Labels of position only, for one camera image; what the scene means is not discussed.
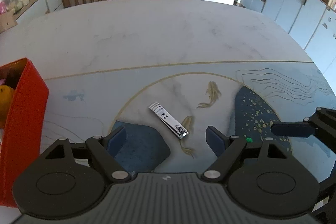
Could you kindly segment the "silver nail clipper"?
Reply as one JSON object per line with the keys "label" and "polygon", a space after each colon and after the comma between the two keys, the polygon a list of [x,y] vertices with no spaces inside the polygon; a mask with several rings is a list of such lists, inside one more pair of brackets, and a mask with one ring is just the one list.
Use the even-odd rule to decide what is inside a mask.
{"label": "silver nail clipper", "polygon": [[178,138],[183,139],[189,132],[179,123],[164,107],[158,102],[154,102],[148,107]]}

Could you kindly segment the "red heart-shaped tin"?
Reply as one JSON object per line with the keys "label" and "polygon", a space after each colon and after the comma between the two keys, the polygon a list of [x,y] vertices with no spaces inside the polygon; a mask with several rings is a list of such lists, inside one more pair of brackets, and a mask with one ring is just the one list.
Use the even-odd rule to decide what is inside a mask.
{"label": "red heart-shaped tin", "polygon": [[49,89],[27,58],[2,65],[1,80],[13,92],[1,115],[1,205],[16,207],[13,184],[39,156]]}

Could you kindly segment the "orange ball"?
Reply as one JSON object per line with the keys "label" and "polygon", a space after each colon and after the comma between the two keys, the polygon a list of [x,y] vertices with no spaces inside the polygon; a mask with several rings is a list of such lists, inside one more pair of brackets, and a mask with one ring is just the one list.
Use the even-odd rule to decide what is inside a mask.
{"label": "orange ball", "polygon": [[1,85],[0,91],[0,123],[1,129],[5,128],[7,114],[13,100],[15,90],[7,85]]}

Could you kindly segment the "white sideboard cabinet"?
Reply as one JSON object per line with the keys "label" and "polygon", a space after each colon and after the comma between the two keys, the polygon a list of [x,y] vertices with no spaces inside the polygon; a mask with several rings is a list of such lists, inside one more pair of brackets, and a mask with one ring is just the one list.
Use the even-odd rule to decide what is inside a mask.
{"label": "white sideboard cabinet", "polygon": [[1,32],[51,12],[64,9],[62,0],[30,0],[19,12],[1,15]]}

